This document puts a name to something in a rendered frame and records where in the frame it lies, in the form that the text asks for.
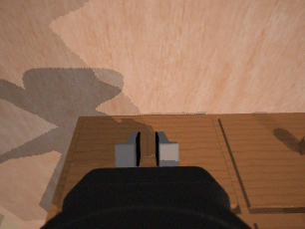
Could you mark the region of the brown wooden chest of drawers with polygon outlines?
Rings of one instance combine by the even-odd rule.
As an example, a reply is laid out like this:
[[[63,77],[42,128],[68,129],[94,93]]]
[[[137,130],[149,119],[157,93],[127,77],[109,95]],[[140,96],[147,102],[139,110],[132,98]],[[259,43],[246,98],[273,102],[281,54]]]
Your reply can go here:
[[[227,166],[227,170],[232,182],[232,186],[237,198],[238,205],[233,209],[232,213],[237,215],[241,220],[243,220],[252,229],[255,223],[259,222],[305,222],[305,213],[276,213],[276,214],[249,214],[237,175],[235,173],[220,125],[220,117],[265,117],[265,116],[305,116],[305,113],[271,113],[271,114],[211,114],[212,122],[217,134],[217,138],[222,150],[222,154]],[[51,202],[51,206],[46,218],[48,222],[55,215],[61,211],[58,209],[63,189],[66,183],[68,172],[71,166],[75,148],[78,142],[82,124],[84,121],[84,116],[79,116],[75,131],[68,149],[68,153],[60,174],[60,178]]]

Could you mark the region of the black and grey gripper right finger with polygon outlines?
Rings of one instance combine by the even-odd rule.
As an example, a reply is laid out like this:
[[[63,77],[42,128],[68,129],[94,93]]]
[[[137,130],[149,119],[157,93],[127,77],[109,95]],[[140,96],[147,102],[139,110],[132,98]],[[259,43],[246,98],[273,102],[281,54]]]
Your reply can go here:
[[[156,166],[179,166],[178,143],[169,141],[163,131],[155,132]]]

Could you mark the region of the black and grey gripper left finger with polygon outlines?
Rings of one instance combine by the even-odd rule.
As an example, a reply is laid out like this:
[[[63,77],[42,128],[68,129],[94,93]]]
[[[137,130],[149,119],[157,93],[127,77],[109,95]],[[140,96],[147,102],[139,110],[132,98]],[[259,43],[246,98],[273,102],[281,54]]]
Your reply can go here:
[[[141,160],[141,133],[132,132],[125,142],[115,145],[116,167],[137,167]]]

